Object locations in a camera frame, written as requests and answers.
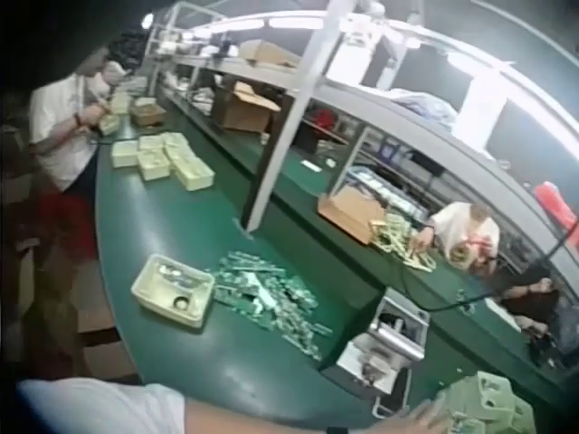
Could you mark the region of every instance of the workbench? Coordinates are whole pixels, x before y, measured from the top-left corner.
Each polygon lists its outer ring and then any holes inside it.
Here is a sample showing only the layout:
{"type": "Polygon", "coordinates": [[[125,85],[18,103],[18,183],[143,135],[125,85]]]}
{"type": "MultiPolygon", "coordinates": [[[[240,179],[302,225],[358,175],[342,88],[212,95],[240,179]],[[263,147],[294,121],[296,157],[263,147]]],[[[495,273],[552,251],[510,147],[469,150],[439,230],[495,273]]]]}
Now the workbench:
{"type": "MultiPolygon", "coordinates": [[[[255,143],[244,146],[240,140],[257,137],[232,135],[192,108],[185,116],[167,99],[159,100],[168,110],[166,127],[185,134],[216,177],[212,188],[194,193],[174,177],[144,183],[136,168],[113,170],[110,147],[100,147],[96,221],[103,281],[119,334],[141,378],[295,426],[367,426],[373,421],[369,403],[323,377],[279,334],[216,304],[203,332],[194,333],[147,312],[131,296],[133,280],[152,253],[199,269],[216,267],[230,250],[257,254],[299,274],[316,294],[316,319],[335,331],[320,346],[327,355],[346,338],[345,324],[382,296],[385,284],[400,283],[392,259],[357,244],[316,215],[315,196],[327,185],[327,174],[312,172],[295,156],[284,163],[261,229],[246,236],[237,218],[259,152],[255,143]]],[[[130,138],[129,130],[121,129],[119,137],[130,138]]],[[[417,273],[409,275],[408,284],[421,302],[452,301],[449,271],[439,266],[428,285],[417,273]]],[[[475,315],[477,321],[458,311],[436,316],[427,357],[413,370],[410,404],[464,375],[487,370],[512,374],[515,392],[535,406],[537,425],[548,426],[565,406],[561,385],[553,373],[540,372],[517,353],[524,351],[524,341],[511,341],[509,325],[501,328],[502,320],[493,321],[479,306],[475,315]]]]}

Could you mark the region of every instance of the red object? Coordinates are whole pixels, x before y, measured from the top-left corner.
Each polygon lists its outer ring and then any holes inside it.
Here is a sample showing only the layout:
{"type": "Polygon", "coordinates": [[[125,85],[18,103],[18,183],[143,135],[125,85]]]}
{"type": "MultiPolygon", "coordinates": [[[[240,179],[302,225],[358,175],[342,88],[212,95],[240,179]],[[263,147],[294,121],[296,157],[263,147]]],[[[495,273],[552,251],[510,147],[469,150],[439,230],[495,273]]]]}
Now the red object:
{"type": "Polygon", "coordinates": [[[317,127],[331,131],[336,122],[334,112],[328,108],[320,108],[314,115],[314,123],[317,127]]]}
{"type": "MultiPolygon", "coordinates": [[[[535,197],[561,225],[568,231],[577,222],[577,215],[565,203],[559,190],[551,183],[542,183],[535,188],[535,197]]],[[[579,247],[579,228],[569,237],[569,242],[579,247]]]]}
{"type": "Polygon", "coordinates": [[[81,197],[48,193],[39,201],[45,229],[60,236],[62,246],[75,259],[96,259],[94,219],[89,204],[81,197]]]}

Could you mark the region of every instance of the metal shelf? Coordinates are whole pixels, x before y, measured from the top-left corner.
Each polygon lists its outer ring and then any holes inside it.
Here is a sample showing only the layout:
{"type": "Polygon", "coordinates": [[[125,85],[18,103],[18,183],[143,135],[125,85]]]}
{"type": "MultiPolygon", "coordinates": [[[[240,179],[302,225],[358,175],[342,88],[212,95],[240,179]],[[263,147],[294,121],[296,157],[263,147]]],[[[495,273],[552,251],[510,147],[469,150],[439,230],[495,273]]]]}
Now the metal shelf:
{"type": "MultiPolygon", "coordinates": [[[[238,58],[214,61],[193,56],[175,56],[173,62],[267,83],[286,90],[290,95],[295,95],[299,89],[296,70],[290,67],[252,64],[238,58]]],[[[397,106],[384,97],[381,90],[323,80],[318,84],[313,99],[397,137],[442,165],[460,182],[489,198],[492,207],[527,234],[540,252],[547,253],[556,245],[552,223],[525,188],[495,162],[465,146],[438,125],[397,106]]],[[[567,244],[566,248],[559,249],[552,263],[573,292],[579,295],[579,255],[574,246],[567,244]]]]}

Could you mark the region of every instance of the support pole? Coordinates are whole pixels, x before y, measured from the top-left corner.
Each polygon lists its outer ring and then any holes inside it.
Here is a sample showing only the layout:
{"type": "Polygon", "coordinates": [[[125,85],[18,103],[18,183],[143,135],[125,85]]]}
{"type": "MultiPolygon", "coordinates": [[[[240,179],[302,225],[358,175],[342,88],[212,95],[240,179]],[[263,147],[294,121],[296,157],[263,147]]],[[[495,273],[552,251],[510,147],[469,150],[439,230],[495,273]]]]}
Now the support pole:
{"type": "Polygon", "coordinates": [[[273,146],[270,153],[264,152],[262,155],[261,159],[266,158],[266,160],[260,161],[260,167],[264,168],[256,174],[248,201],[243,209],[241,224],[247,232],[253,232],[260,227],[283,160],[340,37],[340,21],[355,7],[356,0],[331,0],[324,18],[324,27],[317,30],[309,41],[296,71],[294,91],[289,92],[295,94],[295,99],[281,129],[280,138],[275,145],[268,144],[268,146],[273,146]]]}

